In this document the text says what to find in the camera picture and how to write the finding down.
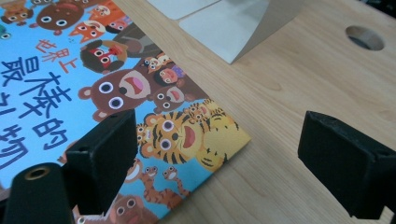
circular hole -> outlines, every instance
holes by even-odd
[[[50,168],[47,166],[41,166],[41,167],[37,167],[31,171],[29,171],[26,175],[25,175],[25,179],[27,180],[35,180],[38,178],[41,178],[45,175],[47,175],[50,172]]]
[[[381,50],[385,47],[381,36],[361,26],[347,27],[346,35],[353,43],[363,49]]]

cartoon bear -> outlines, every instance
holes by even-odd
[[[92,99],[97,111],[93,119],[101,121],[116,112],[133,109],[143,104],[147,96],[161,88],[152,76],[144,73],[138,63],[133,69],[124,69],[98,79],[91,87],[79,90],[80,99]]]
[[[184,76],[183,80],[184,83],[180,87],[166,86],[148,95],[148,100],[153,101],[157,106],[154,108],[154,113],[172,111],[184,102],[208,98],[207,94],[188,76]]]
[[[61,35],[62,30],[69,28],[81,19],[84,8],[75,2],[58,2],[43,8],[35,19],[36,23],[30,24],[30,28],[38,26],[55,31],[55,35]]]

wood grain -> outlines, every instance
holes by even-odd
[[[389,223],[357,220],[297,158],[304,113],[348,123],[396,148],[396,21],[354,0],[306,0],[300,14],[228,65],[145,0],[115,0],[251,136],[162,223]],[[385,48],[354,45],[346,28]]]

red tongue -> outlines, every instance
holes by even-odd
[[[180,94],[178,94],[177,91],[171,91],[172,95],[175,96],[176,101],[178,101],[178,99],[180,99]]]
[[[139,94],[143,90],[143,83],[136,77],[127,77],[125,81],[134,87],[134,94]]]

picture book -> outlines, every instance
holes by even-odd
[[[111,0],[17,0],[0,16],[0,194],[134,109],[138,153],[118,196],[101,216],[73,212],[76,223],[153,223],[250,140]]]

